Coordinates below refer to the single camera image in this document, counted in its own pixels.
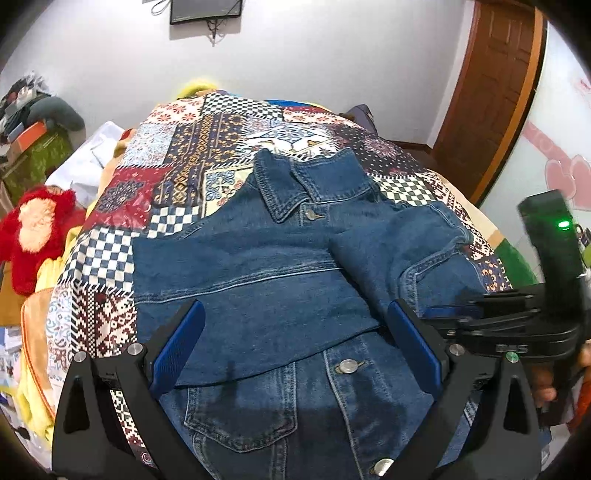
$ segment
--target patterned bed sheet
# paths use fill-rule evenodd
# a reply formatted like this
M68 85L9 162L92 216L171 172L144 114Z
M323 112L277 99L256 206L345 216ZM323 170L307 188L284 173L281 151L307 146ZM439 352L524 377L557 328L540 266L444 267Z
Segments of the patterned bed sheet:
M312 106L280 107L217 92L177 100L157 106L138 127L54 290L47 339L56 398L77 351L117 355L136 339L134 237L166 237L214 213L241 187L263 148L306 161L345 147L395 202L448 205L473 233L466 255L487 288L510 288L500 260L450 189L392 142ZM123 396L112 397L134 453L150 465Z

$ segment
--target red plush toy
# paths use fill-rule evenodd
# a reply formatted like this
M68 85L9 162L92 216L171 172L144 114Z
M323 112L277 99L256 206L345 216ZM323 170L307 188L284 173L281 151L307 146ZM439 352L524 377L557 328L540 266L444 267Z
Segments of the red plush toy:
M12 288L35 292L37 271L47 259L64 252L68 230L84 222L73 190L41 186L26 192L0 222L0 261L12 262Z

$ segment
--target screw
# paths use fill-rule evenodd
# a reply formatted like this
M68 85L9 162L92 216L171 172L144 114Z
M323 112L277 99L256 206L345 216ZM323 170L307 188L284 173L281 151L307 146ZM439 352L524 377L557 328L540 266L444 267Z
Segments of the screw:
M507 352L505 357L512 364L516 364L519 361L519 355L517 355L515 352Z
M142 352L143 349L144 349L144 347L142 346L141 343L132 343L131 345L129 345L127 347L127 352L130 355L138 355Z
M466 349L459 343L453 343L449 346L449 352L455 356L462 356L466 353Z
M83 362L86 359L86 352L78 352L77 354L74 355L74 361L76 363L80 363Z

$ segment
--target jacket button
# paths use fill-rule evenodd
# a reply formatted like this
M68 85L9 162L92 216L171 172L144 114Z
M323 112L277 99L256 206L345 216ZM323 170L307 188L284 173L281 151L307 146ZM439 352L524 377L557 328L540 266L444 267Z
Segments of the jacket button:
M304 213L304 215L306 216L306 218L308 220L316 220L318 218L322 218L324 215L318 215L314 210L311 209L306 209L306 212Z
M382 458L375 462L374 467L372 468L372 473L377 476L384 476L384 474L388 471L388 468L394 463L394 460L391 458Z
M355 360L348 358L347 360L343 360L341 363L339 363L337 372L343 374L352 374L355 373L358 368L359 364Z

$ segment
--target door frame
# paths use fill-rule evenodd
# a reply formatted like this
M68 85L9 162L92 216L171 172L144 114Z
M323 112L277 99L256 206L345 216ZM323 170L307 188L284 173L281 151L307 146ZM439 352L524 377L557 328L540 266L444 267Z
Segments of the door frame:
M478 30L478 24L480 20L480 7L482 3L496 2L506 2L512 5L519 5L526 9L532 8L528 5L520 4L519 2L516 2L514 0L476 1L474 5L472 25L470 26L468 44L466 47L466 54L464 56L464 61L462 63L462 69L457 79L456 88L453 92L452 100L450 102L449 108L447 109L445 119L443 120L443 124L441 125L441 129L439 130L437 140L435 141L435 144L433 146L432 156L435 158L435 160L437 160L437 152L439 149L441 149L443 138L447 133L449 126L452 123L452 120L456 113L457 104L461 97L462 87L466 79L468 66L470 65L470 61L472 59L474 43L476 42L476 32ZM540 76L540 67L542 65L543 60L545 38L546 20L544 19L544 16L541 13L541 11L536 8L534 9L534 35L532 39L530 62L528 63L527 70L525 72L524 82L521 87L517 103L515 104L515 110L513 111L511 119L509 120L507 130L505 131L501 139L501 142L499 143L499 147L497 148L497 151L495 152L495 155L493 156L493 159L488 168L486 169L484 175L482 176L480 182L476 186L476 189L474 190L472 195L470 195L469 200L476 206L482 203L484 195L492 187L494 180L501 172L503 165L509 157L511 150L513 149L513 146L517 141L517 138L519 138L521 128L523 127L527 114L529 113L531 101L533 100L535 88L537 87L538 79Z

